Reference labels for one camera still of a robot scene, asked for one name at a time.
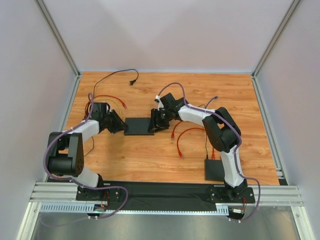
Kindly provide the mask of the aluminium front rail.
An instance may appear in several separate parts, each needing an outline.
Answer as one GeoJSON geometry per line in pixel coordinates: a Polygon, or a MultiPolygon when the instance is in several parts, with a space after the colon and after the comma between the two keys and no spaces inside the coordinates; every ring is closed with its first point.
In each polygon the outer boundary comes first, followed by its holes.
{"type": "MultiPolygon", "coordinates": [[[[71,182],[36,182],[30,201],[74,203],[77,189],[78,186],[71,182]]],[[[304,206],[298,187],[290,185],[262,185],[259,204],[261,206],[304,206]]]]}

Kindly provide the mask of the aluminium frame post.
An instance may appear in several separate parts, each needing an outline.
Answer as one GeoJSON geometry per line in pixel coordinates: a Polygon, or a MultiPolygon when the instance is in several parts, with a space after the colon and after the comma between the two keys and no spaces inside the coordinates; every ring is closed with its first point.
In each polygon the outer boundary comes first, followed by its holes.
{"type": "Polygon", "coordinates": [[[267,59],[269,58],[270,54],[272,53],[273,49],[275,48],[277,42],[281,38],[283,32],[285,31],[287,25],[289,24],[291,18],[293,17],[295,11],[297,10],[298,6],[300,5],[301,0],[292,0],[288,9],[286,10],[283,18],[281,19],[275,33],[273,34],[271,40],[269,41],[265,51],[263,52],[257,66],[255,67],[254,71],[252,72],[252,78],[256,78],[260,71],[262,70],[264,64],[266,63],[267,59]]]}
{"type": "Polygon", "coordinates": [[[78,69],[72,55],[70,54],[70,51],[68,50],[68,48],[62,38],[62,35],[60,34],[60,31],[58,30],[57,25],[56,25],[51,13],[50,13],[45,1],[44,0],[35,0],[34,2],[37,5],[40,13],[42,14],[45,22],[47,23],[55,41],[57,42],[60,50],[62,51],[67,63],[69,64],[69,66],[72,70],[72,72],[74,73],[74,75],[76,77],[80,76],[81,72],[78,69]]]}

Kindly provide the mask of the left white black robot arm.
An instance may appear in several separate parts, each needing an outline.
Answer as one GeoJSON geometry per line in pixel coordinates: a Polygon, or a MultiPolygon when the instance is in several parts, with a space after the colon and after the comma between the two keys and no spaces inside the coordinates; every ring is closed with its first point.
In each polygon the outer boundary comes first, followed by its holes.
{"type": "Polygon", "coordinates": [[[104,130],[115,134],[127,128],[107,102],[94,102],[86,108],[81,123],[69,130],[50,133],[43,168],[52,179],[77,184],[81,192],[107,191],[102,176],[85,167],[84,143],[104,130]]]}

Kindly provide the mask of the left aluminium frame post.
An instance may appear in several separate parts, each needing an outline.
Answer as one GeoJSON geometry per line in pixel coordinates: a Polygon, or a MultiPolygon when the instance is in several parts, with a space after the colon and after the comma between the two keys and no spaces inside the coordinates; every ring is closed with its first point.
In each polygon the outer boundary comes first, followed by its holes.
{"type": "Polygon", "coordinates": [[[45,22],[47,23],[55,41],[57,42],[60,50],[62,51],[67,63],[69,64],[69,66],[72,70],[72,72],[74,73],[74,75],[76,77],[80,76],[81,72],[78,69],[72,55],[70,54],[70,51],[68,50],[68,48],[62,38],[62,35],[60,34],[60,31],[58,30],[57,25],[56,25],[51,13],[50,13],[45,1],[44,0],[35,0],[34,2],[37,5],[40,13],[42,14],[45,22]]]}

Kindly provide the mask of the right aluminium frame post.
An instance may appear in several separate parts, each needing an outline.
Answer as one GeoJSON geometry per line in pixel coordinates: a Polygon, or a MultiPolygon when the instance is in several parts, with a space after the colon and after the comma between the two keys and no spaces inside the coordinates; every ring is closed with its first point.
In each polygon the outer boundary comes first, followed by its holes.
{"type": "Polygon", "coordinates": [[[293,17],[295,11],[297,10],[298,6],[300,5],[301,0],[292,0],[288,9],[286,10],[283,18],[281,19],[275,33],[273,34],[271,40],[269,41],[265,51],[263,52],[257,66],[255,67],[254,71],[252,72],[252,78],[256,78],[260,71],[262,70],[264,64],[266,63],[267,59],[269,58],[270,54],[272,53],[273,49],[275,48],[277,42],[281,38],[283,32],[285,31],[287,25],[289,24],[291,18],[293,17]]]}

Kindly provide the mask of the black network switch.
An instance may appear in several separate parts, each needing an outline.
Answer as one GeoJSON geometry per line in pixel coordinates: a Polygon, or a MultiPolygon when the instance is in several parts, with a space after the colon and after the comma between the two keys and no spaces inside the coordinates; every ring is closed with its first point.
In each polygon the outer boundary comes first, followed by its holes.
{"type": "Polygon", "coordinates": [[[150,117],[127,117],[125,123],[127,128],[124,130],[125,136],[153,136],[153,131],[148,131],[150,117]]]}
{"type": "Polygon", "coordinates": [[[204,160],[204,179],[206,181],[223,182],[225,180],[225,171],[221,160],[204,160]]]}

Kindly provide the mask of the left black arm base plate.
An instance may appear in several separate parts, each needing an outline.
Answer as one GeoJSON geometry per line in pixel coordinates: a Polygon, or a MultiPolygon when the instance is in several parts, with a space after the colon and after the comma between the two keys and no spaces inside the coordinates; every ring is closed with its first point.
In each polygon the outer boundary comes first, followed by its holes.
{"type": "Polygon", "coordinates": [[[77,201],[111,201],[120,202],[126,198],[127,189],[123,186],[102,186],[98,188],[78,187],[77,201]]]}

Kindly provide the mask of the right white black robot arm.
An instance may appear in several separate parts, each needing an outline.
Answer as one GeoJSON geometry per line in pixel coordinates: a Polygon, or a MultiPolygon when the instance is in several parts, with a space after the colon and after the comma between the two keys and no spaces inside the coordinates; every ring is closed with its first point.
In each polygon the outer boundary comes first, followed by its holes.
{"type": "Polygon", "coordinates": [[[170,127],[170,121],[191,122],[204,127],[212,147],[220,153],[224,169],[224,194],[234,200],[239,197],[248,183],[240,163],[239,147],[241,131],[226,108],[216,110],[196,107],[183,97],[175,99],[171,93],[154,100],[157,108],[151,110],[149,131],[159,132],[170,127]]]}

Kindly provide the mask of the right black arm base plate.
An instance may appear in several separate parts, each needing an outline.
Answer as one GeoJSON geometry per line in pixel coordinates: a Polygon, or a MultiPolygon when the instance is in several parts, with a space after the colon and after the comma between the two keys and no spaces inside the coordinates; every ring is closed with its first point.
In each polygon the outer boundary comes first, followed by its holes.
{"type": "Polygon", "coordinates": [[[208,188],[208,193],[212,203],[253,204],[256,202],[251,187],[233,189],[224,185],[214,185],[208,188]]]}

